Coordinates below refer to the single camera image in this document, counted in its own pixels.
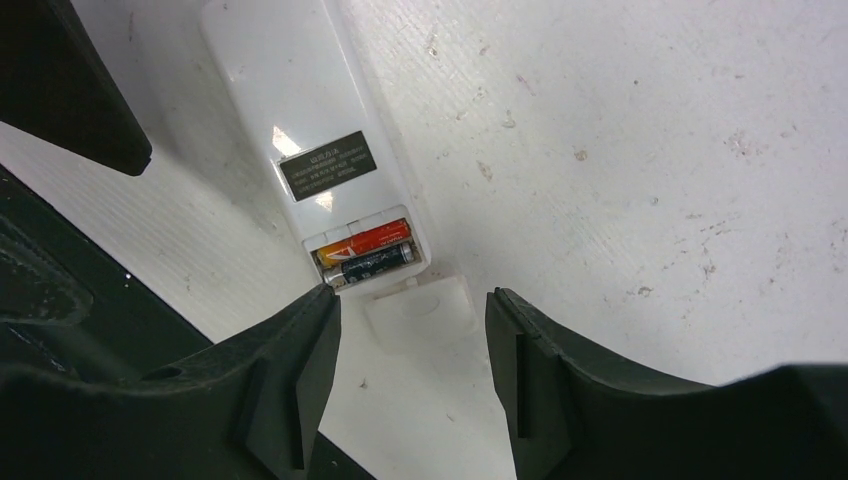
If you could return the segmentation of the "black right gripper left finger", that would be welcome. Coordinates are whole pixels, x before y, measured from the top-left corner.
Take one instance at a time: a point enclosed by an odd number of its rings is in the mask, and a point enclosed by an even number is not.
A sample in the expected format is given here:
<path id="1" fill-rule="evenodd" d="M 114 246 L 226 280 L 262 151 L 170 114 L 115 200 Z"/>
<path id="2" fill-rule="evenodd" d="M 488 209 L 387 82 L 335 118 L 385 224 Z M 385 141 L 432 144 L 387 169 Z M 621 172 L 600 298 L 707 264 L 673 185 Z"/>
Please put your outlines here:
<path id="1" fill-rule="evenodd" d="M 305 479 L 333 386 L 341 301 L 317 286 L 128 383 L 1 369 L 5 479 Z"/>

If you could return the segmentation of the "white red remote control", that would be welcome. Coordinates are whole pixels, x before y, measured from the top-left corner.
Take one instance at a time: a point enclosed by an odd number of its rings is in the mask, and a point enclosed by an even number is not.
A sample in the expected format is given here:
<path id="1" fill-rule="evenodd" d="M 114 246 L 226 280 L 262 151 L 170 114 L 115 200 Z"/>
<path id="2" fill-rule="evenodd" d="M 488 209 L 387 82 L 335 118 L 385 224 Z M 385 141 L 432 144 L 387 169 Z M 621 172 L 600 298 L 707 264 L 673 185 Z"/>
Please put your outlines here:
<path id="1" fill-rule="evenodd" d="M 211 1 L 201 30 L 300 251 L 403 220 L 412 261 L 362 283 L 370 294 L 422 273 L 431 249 L 335 1 Z"/>

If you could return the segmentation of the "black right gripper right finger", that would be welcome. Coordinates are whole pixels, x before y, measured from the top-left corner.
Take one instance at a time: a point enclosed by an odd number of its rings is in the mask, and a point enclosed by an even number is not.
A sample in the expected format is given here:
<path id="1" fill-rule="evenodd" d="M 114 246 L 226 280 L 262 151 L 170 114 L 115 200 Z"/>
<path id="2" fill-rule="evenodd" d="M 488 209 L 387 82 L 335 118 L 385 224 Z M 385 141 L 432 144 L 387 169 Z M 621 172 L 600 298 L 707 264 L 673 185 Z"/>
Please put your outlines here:
<path id="1" fill-rule="evenodd" d="M 632 361 L 512 290 L 486 301 L 520 479 L 843 479 L 847 369 L 784 365 L 709 386 Z"/>

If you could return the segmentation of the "black silver battery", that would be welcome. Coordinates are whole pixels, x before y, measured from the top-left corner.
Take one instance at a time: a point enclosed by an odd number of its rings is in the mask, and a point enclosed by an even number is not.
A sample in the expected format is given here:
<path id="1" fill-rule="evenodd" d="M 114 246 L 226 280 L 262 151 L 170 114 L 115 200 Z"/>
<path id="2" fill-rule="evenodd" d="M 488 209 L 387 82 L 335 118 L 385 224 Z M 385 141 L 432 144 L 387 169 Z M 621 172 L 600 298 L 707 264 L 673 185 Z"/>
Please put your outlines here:
<path id="1" fill-rule="evenodd" d="M 398 243 L 382 250 L 347 260 L 323 273 L 323 280 L 335 289 L 344 288 L 385 272 L 405 267 L 415 260 L 410 242 Z"/>

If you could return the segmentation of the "white battery compartment cover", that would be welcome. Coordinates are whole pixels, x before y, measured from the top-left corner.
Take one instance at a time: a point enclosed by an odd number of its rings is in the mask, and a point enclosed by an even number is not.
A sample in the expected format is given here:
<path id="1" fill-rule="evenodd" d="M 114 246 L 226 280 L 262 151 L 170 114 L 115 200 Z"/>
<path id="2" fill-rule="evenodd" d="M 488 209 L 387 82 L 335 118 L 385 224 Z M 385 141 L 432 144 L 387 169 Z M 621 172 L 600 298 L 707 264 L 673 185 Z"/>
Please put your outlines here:
<path id="1" fill-rule="evenodd" d="M 467 280 L 453 275 L 368 300 L 365 316 L 376 343 L 390 355 L 421 353 L 477 329 Z"/>

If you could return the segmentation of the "red orange battery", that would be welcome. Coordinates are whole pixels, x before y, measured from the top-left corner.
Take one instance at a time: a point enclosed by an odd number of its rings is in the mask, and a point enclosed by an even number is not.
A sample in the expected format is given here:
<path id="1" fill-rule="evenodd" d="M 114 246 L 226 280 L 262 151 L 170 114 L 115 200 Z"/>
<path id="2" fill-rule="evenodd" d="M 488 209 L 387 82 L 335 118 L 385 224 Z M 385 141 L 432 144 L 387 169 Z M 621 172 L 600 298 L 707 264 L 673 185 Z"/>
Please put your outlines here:
<path id="1" fill-rule="evenodd" d="M 331 268 L 411 237 L 411 227 L 405 219 L 399 219 L 321 247 L 314 252 L 314 257 L 322 268 Z"/>

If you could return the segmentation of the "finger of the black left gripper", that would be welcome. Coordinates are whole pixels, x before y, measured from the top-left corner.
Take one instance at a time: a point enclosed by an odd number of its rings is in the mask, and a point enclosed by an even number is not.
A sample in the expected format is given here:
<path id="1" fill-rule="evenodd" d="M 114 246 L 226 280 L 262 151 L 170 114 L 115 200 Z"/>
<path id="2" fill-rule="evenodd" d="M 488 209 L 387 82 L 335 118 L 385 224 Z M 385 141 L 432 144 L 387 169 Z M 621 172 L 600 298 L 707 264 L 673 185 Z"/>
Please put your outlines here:
<path id="1" fill-rule="evenodd" d="M 152 146 L 69 1 L 1 4 L 1 120 L 129 176 Z"/>

